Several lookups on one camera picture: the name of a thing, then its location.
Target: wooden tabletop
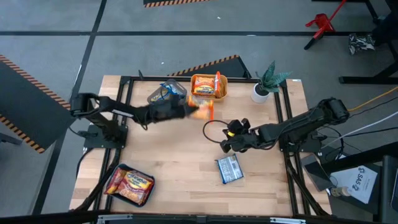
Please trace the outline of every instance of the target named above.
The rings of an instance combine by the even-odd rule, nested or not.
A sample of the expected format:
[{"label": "wooden tabletop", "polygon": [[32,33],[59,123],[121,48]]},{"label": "wooden tabletop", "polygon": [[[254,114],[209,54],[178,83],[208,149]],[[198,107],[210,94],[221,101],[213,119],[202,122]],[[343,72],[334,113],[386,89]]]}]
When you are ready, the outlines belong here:
[{"label": "wooden tabletop", "polygon": [[[116,98],[120,76],[104,76],[100,95]],[[307,110],[301,81],[288,80],[293,115]],[[189,82],[181,82],[189,90]],[[147,97],[159,87],[159,82],[134,82],[131,104],[147,104]],[[247,118],[252,127],[277,123],[274,95],[264,104],[252,101],[252,83],[229,83],[224,102],[215,103],[215,119],[226,122]],[[218,144],[202,135],[204,120],[181,119],[148,125],[143,130],[130,119],[127,144],[121,163],[153,175],[155,188],[147,204],[134,207],[114,199],[113,212],[210,214],[210,215],[278,215],[292,214],[289,189],[278,145],[268,151],[248,150],[238,153],[244,178],[223,184],[215,160],[230,156]],[[208,125],[210,138],[225,138],[223,124]],[[76,208],[96,185],[100,175],[104,149],[95,149],[81,163],[70,208]],[[304,172],[306,185],[327,212],[330,205],[326,192],[317,192]],[[299,190],[296,189],[302,211]],[[106,196],[102,197],[101,208]]]}]

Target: black and yellow striped tape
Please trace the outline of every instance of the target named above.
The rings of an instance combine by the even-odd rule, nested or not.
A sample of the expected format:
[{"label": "black and yellow striped tape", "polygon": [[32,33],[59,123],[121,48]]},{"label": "black and yellow striped tape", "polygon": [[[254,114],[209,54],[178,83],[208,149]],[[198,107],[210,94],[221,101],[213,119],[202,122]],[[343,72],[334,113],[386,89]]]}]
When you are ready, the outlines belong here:
[{"label": "black and yellow striped tape", "polygon": [[185,3],[194,3],[194,2],[205,2],[210,0],[171,0],[171,1],[159,1],[159,2],[152,2],[147,3],[145,7],[157,7],[157,6],[173,6],[176,4],[185,4]]},{"label": "black and yellow striped tape", "polygon": [[0,114],[0,122],[2,122],[4,125],[7,126],[11,131],[16,133],[18,137],[20,137],[26,144],[28,144],[30,147],[32,147],[36,152],[42,153],[44,152],[44,149],[40,147],[38,144],[36,144],[35,141],[31,140],[30,137],[28,137],[25,133],[23,133],[19,128],[17,128],[14,124],[11,123],[5,116]]},{"label": "black and yellow striped tape", "polygon": [[212,61],[212,62],[204,63],[203,65],[198,65],[198,66],[195,66],[195,67],[192,67],[192,68],[188,68],[188,69],[185,69],[185,70],[182,70],[182,71],[179,71],[179,72],[175,72],[173,74],[168,74],[167,76],[183,75],[183,74],[188,73],[188,72],[192,72],[192,71],[195,71],[195,70],[198,70],[198,69],[210,66],[210,65],[215,65],[217,63],[225,62],[227,60],[231,60],[231,59],[238,58],[238,57],[239,57],[239,55],[232,55],[232,56],[221,58],[221,59],[218,59],[218,60],[215,60],[215,61]]},{"label": "black and yellow striped tape", "polygon": [[70,110],[70,104],[67,101],[65,101],[60,96],[58,96],[56,93],[54,93],[52,90],[47,88],[43,83],[37,81],[34,77],[29,75],[27,72],[23,71],[20,67],[18,67],[16,64],[14,64],[12,61],[10,61],[4,55],[0,55],[0,62],[5,63],[8,67],[15,70],[20,76],[24,77],[31,84],[35,85],[38,89],[40,89],[42,92],[47,94],[49,97],[51,97],[53,100],[55,100],[61,106],[63,106],[65,109]]}]

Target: floor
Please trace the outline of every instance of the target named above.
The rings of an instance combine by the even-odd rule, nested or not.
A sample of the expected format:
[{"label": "floor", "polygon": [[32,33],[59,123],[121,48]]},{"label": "floor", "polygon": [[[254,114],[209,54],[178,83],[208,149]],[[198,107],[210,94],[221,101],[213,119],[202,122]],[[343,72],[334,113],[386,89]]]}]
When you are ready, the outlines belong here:
[{"label": "floor", "polygon": [[[384,1],[371,2],[379,15],[389,13]],[[350,56],[347,36],[328,36],[310,50],[303,50],[303,46],[310,40],[303,32],[317,29],[305,27],[304,24],[317,13],[330,15],[338,5],[336,2],[217,0],[144,8],[140,0],[112,0],[106,3],[101,22],[95,26],[100,5],[101,0],[1,1],[0,54],[65,99],[69,98],[78,73],[83,77],[80,92],[97,93],[103,75],[137,75],[139,69],[146,75],[165,75],[234,54],[241,56],[251,73],[265,71],[273,60],[276,61],[277,72],[293,71],[291,78],[303,81],[309,106],[334,96],[352,108],[393,87],[340,85],[337,79],[341,75],[370,76],[385,68],[393,62],[386,46],[375,52]],[[374,28],[372,17],[363,3],[347,3],[333,20],[333,25],[336,30],[347,32],[368,32]],[[76,35],[74,32],[91,32],[93,26],[94,31],[98,29],[104,33],[95,39],[91,36],[90,40],[90,36]],[[29,31],[30,33],[19,34],[30,35],[13,34],[11,31]],[[39,35],[36,31],[54,32],[51,35]],[[193,36],[141,32],[105,36],[106,31],[269,33],[264,36]],[[385,97],[385,100],[394,96],[397,93]],[[357,116],[336,129],[347,133],[390,115],[397,109],[398,104],[391,103]],[[396,122],[397,118],[392,118],[372,129],[389,128]],[[87,125],[86,121],[77,121],[72,128],[83,130]],[[0,131],[12,135],[4,126],[0,126]],[[323,133],[334,135],[326,130]],[[396,130],[346,140],[361,150],[393,141],[398,141]],[[82,147],[83,139],[68,131],[43,213],[68,210]],[[357,152],[350,147],[346,149],[348,153]],[[0,206],[0,217],[27,215],[31,212],[50,153],[51,149],[37,154],[25,145],[15,147],[0,144],[0,179],[3,180],[0,182],[0,201],[6,205]],[[15,186],[23,187],[24,190],[16,191]],[[335,198],[330,200],[334,215],[360,220],[371,218],[363,210]]]}]

